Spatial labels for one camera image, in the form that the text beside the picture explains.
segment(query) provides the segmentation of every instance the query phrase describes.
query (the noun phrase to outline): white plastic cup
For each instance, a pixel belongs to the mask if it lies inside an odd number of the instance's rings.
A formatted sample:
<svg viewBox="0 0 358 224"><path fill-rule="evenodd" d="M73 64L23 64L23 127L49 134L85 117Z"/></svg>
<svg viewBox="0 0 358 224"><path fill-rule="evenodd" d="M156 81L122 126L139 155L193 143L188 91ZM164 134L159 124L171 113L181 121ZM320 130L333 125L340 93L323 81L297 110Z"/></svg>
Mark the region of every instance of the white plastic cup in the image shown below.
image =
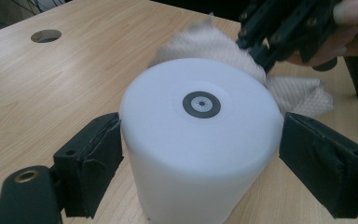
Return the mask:
<svg viewBox="0 0 358 224"><path fill-rule="evenodd" d="M230 65L158 64L121 103L138 198L154 224L221 224L276 152L282 115L269 92Z"/></svg>

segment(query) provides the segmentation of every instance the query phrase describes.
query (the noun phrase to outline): human hand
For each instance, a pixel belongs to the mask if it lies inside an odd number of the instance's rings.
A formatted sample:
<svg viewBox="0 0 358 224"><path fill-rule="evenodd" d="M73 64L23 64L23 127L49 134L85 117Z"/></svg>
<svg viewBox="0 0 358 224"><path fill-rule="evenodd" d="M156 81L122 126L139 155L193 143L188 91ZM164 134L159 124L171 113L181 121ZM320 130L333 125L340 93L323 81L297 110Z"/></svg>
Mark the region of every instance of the human hand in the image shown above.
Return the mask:
<svg viewBox="0 0 358 224"><path fill-rule="evenodd" d="M317 66L337 56L358 56L358 0L343 0L334 8L334 19L339 25L308 63L302 63L299 52L287 61Z"/></svg>

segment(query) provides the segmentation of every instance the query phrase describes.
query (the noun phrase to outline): crumpled cloth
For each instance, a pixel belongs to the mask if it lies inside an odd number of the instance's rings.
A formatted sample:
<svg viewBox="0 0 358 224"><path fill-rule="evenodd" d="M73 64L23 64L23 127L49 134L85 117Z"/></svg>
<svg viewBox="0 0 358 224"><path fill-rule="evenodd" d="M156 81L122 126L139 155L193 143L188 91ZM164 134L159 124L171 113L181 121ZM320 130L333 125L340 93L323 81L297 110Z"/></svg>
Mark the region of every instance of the crumpled cloth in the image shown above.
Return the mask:
<svg viewBox="0 0 358 224"><path fill-rule="evenodd" d="M213 26L212 18L174 35L169 45L158 49L149 66L181 58L211 59L240 68L269 90L283 114L293 112L315 118L333 109L333 97L324 91L319 78L267 76L248 50L240 49Z"/></svg>

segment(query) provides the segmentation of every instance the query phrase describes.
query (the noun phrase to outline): wooden table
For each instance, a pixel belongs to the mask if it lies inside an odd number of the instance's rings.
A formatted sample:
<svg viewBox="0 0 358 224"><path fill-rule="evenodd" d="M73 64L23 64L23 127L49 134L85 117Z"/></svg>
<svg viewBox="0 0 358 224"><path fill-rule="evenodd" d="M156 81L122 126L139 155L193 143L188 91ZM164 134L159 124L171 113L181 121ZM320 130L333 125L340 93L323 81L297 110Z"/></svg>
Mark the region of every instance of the wooden table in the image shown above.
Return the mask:
<svg viewBox="0 0 358 224"><path fill-rule="evenodd" d="M87 123L118 111L127 86L157 48L205 18L147 0L75 0L0 30L0 187L20 168L51 166L54 152ZM214 23L232 38L240 28L223 19ZM59 30L62 37L31 41L45 29ZM271 74L322 78L336 109L318 120L358 143L358 105L342 61L326 73L280 63ZM64 223L147 223L127 157L96 218ZM358 223L358 218L334 220L276 156L226 223Z"/></svg>

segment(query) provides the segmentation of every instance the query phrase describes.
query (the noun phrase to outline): white container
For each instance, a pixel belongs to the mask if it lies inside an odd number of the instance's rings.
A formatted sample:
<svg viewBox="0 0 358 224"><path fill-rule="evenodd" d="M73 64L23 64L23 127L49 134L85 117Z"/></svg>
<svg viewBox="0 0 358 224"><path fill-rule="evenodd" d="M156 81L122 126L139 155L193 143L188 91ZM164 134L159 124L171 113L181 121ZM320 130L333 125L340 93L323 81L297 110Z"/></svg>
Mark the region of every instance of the white container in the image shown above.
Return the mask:
<svg viewBox="0 0 358 224"><path fill-rule="evenodd" d="M138 76L121 103L138 198L156 224L221 224L272 158L282 115L224 63L180 59Z"/></svg>

